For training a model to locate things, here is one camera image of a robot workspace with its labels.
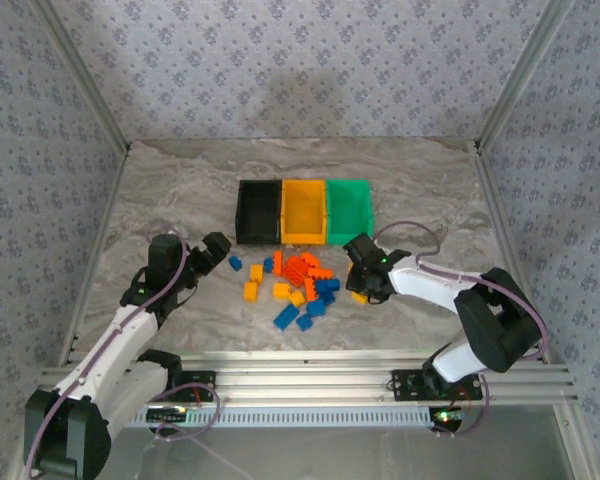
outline green bin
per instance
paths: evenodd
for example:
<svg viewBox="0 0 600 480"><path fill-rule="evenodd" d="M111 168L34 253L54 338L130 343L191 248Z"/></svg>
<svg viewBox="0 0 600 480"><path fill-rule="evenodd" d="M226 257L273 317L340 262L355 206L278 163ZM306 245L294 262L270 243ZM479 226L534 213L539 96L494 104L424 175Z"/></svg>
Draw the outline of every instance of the green bin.
<svg viewBox="0 0 600 480"><path fill-rule="evenodd" d="M373 235L368 180L327 180L327 243L344 245L363 232Z"/></svg>

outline orange bin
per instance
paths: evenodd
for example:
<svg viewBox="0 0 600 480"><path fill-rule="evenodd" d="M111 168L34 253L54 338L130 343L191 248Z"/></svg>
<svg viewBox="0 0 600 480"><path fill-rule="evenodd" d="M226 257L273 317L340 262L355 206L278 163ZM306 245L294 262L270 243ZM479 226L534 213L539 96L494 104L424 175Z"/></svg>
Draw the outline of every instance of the orange bin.
<svg viewBox="0 0 600 480"><path fill-rule="evenodd" d="M327 186L324 180L283 180L282 243L327 243Z"/></svg>

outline floral wallpaper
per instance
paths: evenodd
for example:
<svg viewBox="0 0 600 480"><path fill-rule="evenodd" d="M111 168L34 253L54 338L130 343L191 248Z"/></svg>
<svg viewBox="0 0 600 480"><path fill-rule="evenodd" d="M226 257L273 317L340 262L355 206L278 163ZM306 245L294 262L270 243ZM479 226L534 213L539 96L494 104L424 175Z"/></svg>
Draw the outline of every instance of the floral wallpaper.
<svg viewBox="0 0 600 480"><path fill-rule="evenodd" d="M52 0L128 141L476 137L546 0Z"/></svg>
<svg viewBox="0 0 600 480"><path fill-rule="evenodd" d="M600 0L577 0L488 154L600 456Z"/></svg>
<svg viewBox="0 0 600 480"><path fill-rule="evenodd" d="M119 155L24 0L0 0L0 478L55 364Z"/></svg>

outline blue lego brick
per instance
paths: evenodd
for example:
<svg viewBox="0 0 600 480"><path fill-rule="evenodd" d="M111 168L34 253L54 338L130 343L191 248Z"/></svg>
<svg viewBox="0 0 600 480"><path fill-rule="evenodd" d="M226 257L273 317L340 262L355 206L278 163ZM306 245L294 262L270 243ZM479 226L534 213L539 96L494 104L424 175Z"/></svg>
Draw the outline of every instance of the blue lego brick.
<svg viewBox="0 0 600 480"><path fill-rule="evenodd" d="M296 323L298 324L298 327L300 327L300 330L303 332L306 332L311 327L313 327L313 320L311 320L311 317L309 316L308 313L305 313L304 315L299 316L296 319Z"/></svg>
<svg viewBox="0 0 600 480"><path fill-rule="evenodd" d="M326 311L327 307L324 304L324 300L322 300L322 298L307 303L307 314L310 317L319 317L320 315L324 315Z"/></svg>
<svg viewBox="0 0 600 480"><path fill-rule="evenodd" d="M289 325L291 325L291 322L293 322L293 319L296 318L299 313L300 310L298 310L292 304L289 304L282 312L280 312L280 315L275 318L273 324L280 330L285 330Z"/></svg>
<svg viewBox="0 0 600 480"><path fill-rule="evenodd" d="M264 266L264 273L273 272L273 257L265 258L262 265Z"/></svg>
<svg viewBox="0 0 600 480"><path fill-rule="evenodd" d="M337 292L340 290L340 280L337 278L331 278L327 280L327 288L330 292Z"/></svg>
<svg viewBox="0 0 600 480"><path fill-rule="evenodd" d="M318 295L329 291L329 284L327 280L316 280L316 293Z"/></svg>
<svg viewBox="0 0 600 480"><path fill-rule="evenodd" d="M231 265L231 268L233 268L237 272L240 269L242 269L242 260L240 260L235 255L232 255L231 257L229 257L229 265Z"/></svg>
<svg viewBox="0 0 600 480"><path fill-rule="evenodd" d="M329 305L331 305L332 303L334 303L336 301L336 297L333 295L332 292L321 293L320 298L324 302L325 307L328 307Z"/></svg>

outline marble surface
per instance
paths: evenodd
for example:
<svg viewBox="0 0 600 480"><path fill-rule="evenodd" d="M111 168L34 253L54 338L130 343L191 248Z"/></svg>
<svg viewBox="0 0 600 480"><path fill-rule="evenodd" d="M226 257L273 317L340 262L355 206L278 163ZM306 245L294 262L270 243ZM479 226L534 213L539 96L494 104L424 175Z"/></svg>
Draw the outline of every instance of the marble surface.
<svg viewBox="0 0 600 480"><path fill-rule="evenodd" d="M440 265L486 271L501 264L468 145L447 138L134 143L74 347L91 348L111 321L122 292L146 263L148 228L172 222L190 245L214 230L233 240L241 179L368 178L376 227L399 219L429 225L442 240L442 252L432 259ZM383 235L380 245L418 252L432 242L425 232L397 227ZM220 264L150 345L173 352L431 349L461 330L456 316L417 298L394 296L381 306L361 306L348 292L339 292L311 330L301 333L292 324L280 332L272 320L285 303L272 298L273 276L265 278L257 303L242 299L248 266L273 250L234 244L232 253L247 268L236 273L226 261ZM348 258L340 247L288 246L285 254L306 250L346 278Z"/></svg>

